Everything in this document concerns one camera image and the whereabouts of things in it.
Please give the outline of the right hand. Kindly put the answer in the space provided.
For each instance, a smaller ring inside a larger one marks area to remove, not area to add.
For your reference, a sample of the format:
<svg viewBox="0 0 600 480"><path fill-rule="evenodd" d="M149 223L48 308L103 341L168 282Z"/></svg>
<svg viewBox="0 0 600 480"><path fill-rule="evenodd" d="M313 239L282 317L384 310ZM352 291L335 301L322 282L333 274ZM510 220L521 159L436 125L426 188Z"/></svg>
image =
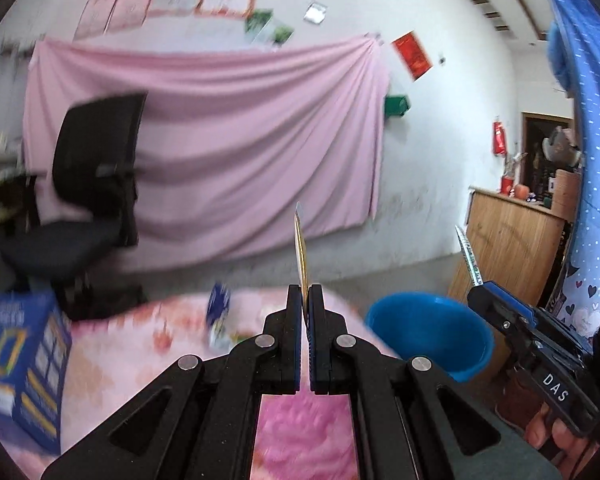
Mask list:
<svg viewBox="0 0 600 480"><path fill-rule="evenodd" d="M532 448L539 450L553 442L558 448L553 462L564 479L576 478L600 448L596 442L576 437L562 420L549 422L550 407L522 381L518 372L509 374L494 412Z"/></svg>

